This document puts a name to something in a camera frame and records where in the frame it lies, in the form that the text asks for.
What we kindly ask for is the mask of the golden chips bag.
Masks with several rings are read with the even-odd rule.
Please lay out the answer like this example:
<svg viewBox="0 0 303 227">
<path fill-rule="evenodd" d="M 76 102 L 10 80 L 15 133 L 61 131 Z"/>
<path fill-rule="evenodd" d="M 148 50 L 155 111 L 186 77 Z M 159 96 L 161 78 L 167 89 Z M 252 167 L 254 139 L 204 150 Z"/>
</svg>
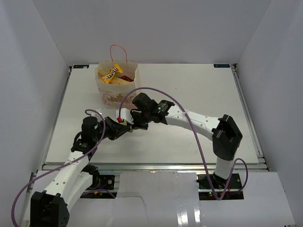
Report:
<svg viewBox="0 0 303 227">
<path fill-rule="evenodd" d="M 104 77 L 106 75 L 106 72 L 98 69 L 98 75 L 99 75 L 99 80 L 101 82 L 103 82 L 103 80 L 101 79 L 102 77 Z M 113 79 L 110 81 L 110 84 L 115 84 L 115 85 L 127 85 L 130 84 L 129 81 L 126 81 L 124 79 L 118 78 L 118 77 L 113 77 Z"/>
</svg>

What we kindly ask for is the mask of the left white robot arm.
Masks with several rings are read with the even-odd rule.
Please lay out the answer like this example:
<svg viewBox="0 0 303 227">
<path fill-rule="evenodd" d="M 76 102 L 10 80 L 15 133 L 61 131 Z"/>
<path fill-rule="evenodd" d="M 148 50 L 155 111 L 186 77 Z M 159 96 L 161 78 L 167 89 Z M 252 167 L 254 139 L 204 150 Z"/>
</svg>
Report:
<svg viewBox="0 0 303 227">
<path fill-rule="evenodd" d="M 87 188 L 99 186 L 96 167 L 89 164 L 103 139 L 115 140 L 131 130 L 129 123 L 109 117 L 98 121 L 94 116 L 83 119 L 81 132 L 74 139 L 65 166 L 42 192 L 30 200 L 30 226 L 65 227 L 75 202 Z"/>
</svg>

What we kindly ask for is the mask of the green snack packet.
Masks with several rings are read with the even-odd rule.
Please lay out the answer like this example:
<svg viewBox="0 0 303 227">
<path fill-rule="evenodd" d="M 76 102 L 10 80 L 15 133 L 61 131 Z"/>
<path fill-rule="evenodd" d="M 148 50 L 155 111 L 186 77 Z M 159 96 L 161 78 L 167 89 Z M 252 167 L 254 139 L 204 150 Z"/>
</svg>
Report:
<svg viewBox="0 0 303 227">
<path fill-rule="evenodd" d="M 126 125 L 129 128 L 129 132 L 132 133 L 133 132 L 133 122 L 126 121 Z"/>
</svg>

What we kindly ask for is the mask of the yellow M&M's candy pack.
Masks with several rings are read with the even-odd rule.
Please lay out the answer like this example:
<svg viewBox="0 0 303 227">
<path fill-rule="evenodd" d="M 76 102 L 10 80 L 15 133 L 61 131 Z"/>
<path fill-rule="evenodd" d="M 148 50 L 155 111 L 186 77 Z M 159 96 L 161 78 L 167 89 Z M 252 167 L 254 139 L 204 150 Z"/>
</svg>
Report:
<svg viewBox="0 0 303 227">
<path fill-rule="evenodd" d="M 113 67 L 107 73 L 105 73 L 101 69 L 98 69 L 98 73 L 100 75 L 100 78 L 99 78 L 100 81 L 102 81 L 104 83 L 110 83 L 112 81 L 113 77 L 117 73 L 123 73 L 123 70 L 120 68 L 120 66 L 118 64 L 114 64 Z"/>
</svg>

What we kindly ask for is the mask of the red candy packet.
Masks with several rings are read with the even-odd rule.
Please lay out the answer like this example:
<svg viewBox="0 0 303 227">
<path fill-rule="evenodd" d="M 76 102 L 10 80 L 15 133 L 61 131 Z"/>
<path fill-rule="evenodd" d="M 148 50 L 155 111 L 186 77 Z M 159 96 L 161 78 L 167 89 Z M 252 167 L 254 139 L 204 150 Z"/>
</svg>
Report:
<svg viewBox="0 0 303 227">
<path fill-rule="evenodd" d="M 121 76 L 120 79 L 122 79 L 124 81 L 127 81 L 127 82 L 133 82 L 134 81 L 133 79 L 131 79 L 130 77 L 128 77 L 126 75 Z"/>
</svg>

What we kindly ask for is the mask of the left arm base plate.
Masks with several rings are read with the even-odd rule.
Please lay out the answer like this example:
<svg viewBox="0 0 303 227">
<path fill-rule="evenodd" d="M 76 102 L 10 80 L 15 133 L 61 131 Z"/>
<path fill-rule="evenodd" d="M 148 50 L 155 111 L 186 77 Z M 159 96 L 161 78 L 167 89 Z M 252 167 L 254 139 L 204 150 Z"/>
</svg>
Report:
<svg viewBox="0 0 303 227">
<path fill-rule="evenodd" d="M 93 192 L 87 194 L 89 198 L 94 199 L 114 199 L 116 192 L 113 192 L 115 188 L 115 176 L 114 175 L 100 175 L 99 185 L 93 186 L 90 190 Z"/>
</svg>

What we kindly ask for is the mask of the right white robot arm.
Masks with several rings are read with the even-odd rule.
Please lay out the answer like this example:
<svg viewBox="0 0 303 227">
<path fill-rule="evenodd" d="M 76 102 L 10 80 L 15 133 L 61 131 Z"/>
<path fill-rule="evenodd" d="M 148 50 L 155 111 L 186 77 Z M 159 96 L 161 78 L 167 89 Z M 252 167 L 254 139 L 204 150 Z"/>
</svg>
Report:
<svg viewBox="0 0 303 227">
<path fill-rule="evenodd" d="M 208 117 L 194 112 L 183 112 L 179 106 L 168 100 L 157 103 L 145 93 L 138 94 L 132 101 L 136 107 L 130 111 L 135 129 L 148 128 L 150 122 L 163 123 L 195 129 L 212 142 L 213 152 L 217 156 L 216 168 L 210 177 L 216 189 L 226 188 L 231 183 L 229 176 L 234 157 L 243 135 L 234 119 L 229 115 L 221 118 Z"/>
</svg>

